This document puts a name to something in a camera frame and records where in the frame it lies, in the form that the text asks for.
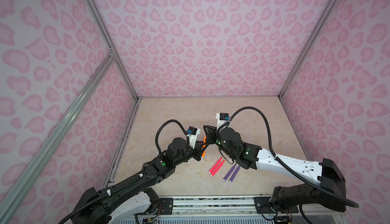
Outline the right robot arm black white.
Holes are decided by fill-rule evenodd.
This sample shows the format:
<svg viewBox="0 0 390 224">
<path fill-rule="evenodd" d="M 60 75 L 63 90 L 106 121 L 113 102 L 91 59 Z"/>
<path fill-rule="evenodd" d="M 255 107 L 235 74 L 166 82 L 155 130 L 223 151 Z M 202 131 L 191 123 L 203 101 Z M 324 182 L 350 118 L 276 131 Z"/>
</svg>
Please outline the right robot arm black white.
<svg viewBox="0 0 390 224">
<path fill-rule="evenodd" d="M 258 145 L 243 142 L 232 128 L 218 131 L 215 126 L 206 125 L 203 129 L 206 143 L 218 146 L 242 169 L 271 171 L 302 181 L 300 185 L 275 187 L 269 200 L 272 206 L 320 204 L 330 210 L 346 211 L 345 177 L 334 161 L 326 158 L 321 162 L 307 161 L 272 154 Z"/>
</svg>

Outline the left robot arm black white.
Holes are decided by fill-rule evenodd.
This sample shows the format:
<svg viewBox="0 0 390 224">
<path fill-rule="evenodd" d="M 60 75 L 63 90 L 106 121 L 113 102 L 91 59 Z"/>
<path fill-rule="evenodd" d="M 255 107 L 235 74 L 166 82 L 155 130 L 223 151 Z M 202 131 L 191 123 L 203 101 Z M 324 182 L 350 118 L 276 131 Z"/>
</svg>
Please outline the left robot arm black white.
<svg viewBox="0 0 390 224">
<path fill-rule="evenodd" d="M 189 146 L 184 138 L 175 138 L 153 160 L 143 164 L 142 169 L 131 177 L 111 187 L 101 189 L 90 188 L 82 195 L 74 210 L 59 221 L 64 224 L 107 224 L 114 219 L 114 211 L 125 201 L 144 190 L 162 182 L 171 176 L 176 167 L 190 159 L 200 161 L 209 142 L 196 141 Z"/>
</svg>

